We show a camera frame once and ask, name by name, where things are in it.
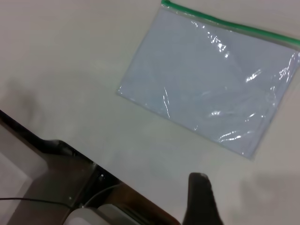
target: white table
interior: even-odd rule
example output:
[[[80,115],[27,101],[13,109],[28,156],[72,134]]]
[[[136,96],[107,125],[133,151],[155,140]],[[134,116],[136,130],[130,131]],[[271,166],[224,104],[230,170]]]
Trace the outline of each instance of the white table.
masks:
[[[300,37],[296,0],[237,2],[184,4]],[[188,175],[203,172],[225,224],[298,224],[300,72],[254,160],[115,94],[159,7],[159,0],[1,1],[0,109],[41,138],[64,140],[179,221]]]

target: cable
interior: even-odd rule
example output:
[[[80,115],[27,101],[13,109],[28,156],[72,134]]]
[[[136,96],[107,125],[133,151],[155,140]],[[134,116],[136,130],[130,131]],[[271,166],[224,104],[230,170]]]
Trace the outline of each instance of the cable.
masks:
[[[97,194],[95,194],[94,196],[92,196],[92,197],[84,204],[83,207],[87,207],[87,205],[88,205],[88,204],[89,204],[96,196],[98,196],[98,195],[104,193],[104,192],[107,191],[107,190],[110,190],[110,189],[112,189],[112,188],[115,188],[115,187],[117,187],[117,186],[119,186],[119,184],[112,185],[112,186],[107,187],[107,188],[103,189],[102,191],[98,192]]]
[[[33,198],[0,198],[0,201],[1,200],[23,200],[23,201],[32,201],[32,202],[40,202],[40,203],[50,203],[50,204],[56,204],[56,205],[63,205],[63,206],[66,206],[67,208],[73,210],[73,207],[71,207],[65,203],[62,203],[62,202],[53,202],[53,201],[33,199]]]

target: white plastic object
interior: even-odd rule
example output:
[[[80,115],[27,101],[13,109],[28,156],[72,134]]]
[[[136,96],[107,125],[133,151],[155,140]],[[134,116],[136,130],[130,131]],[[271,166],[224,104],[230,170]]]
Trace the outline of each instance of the white plastic object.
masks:
[[[249,158],[299,56],[292,48],[162,8],[118,93]]]

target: black wire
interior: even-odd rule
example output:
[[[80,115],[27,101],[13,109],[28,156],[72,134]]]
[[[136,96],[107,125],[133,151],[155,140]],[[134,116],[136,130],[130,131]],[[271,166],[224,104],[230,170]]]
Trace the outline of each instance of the black wire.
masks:
[[[0,198],[0,200],[23,200],[23,201],[32,201],[32,202],[40,202],[40,203],[50,203],[50,204],[56,204],[56,205],[63,205],[65,207],[73,210],[73,207],[71,207],[65,203],[62,203],[62,202],[53,202],[53,201],[33,199],[33,198]]]

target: transparent plastic sleeve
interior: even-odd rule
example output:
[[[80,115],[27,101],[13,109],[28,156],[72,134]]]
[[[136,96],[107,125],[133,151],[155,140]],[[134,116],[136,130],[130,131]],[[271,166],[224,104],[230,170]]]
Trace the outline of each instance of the transparent plastic sleeve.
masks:
[[[117,93],[251,157],[300,54],[288,37],[279,45],[233,30],[162,6]]]

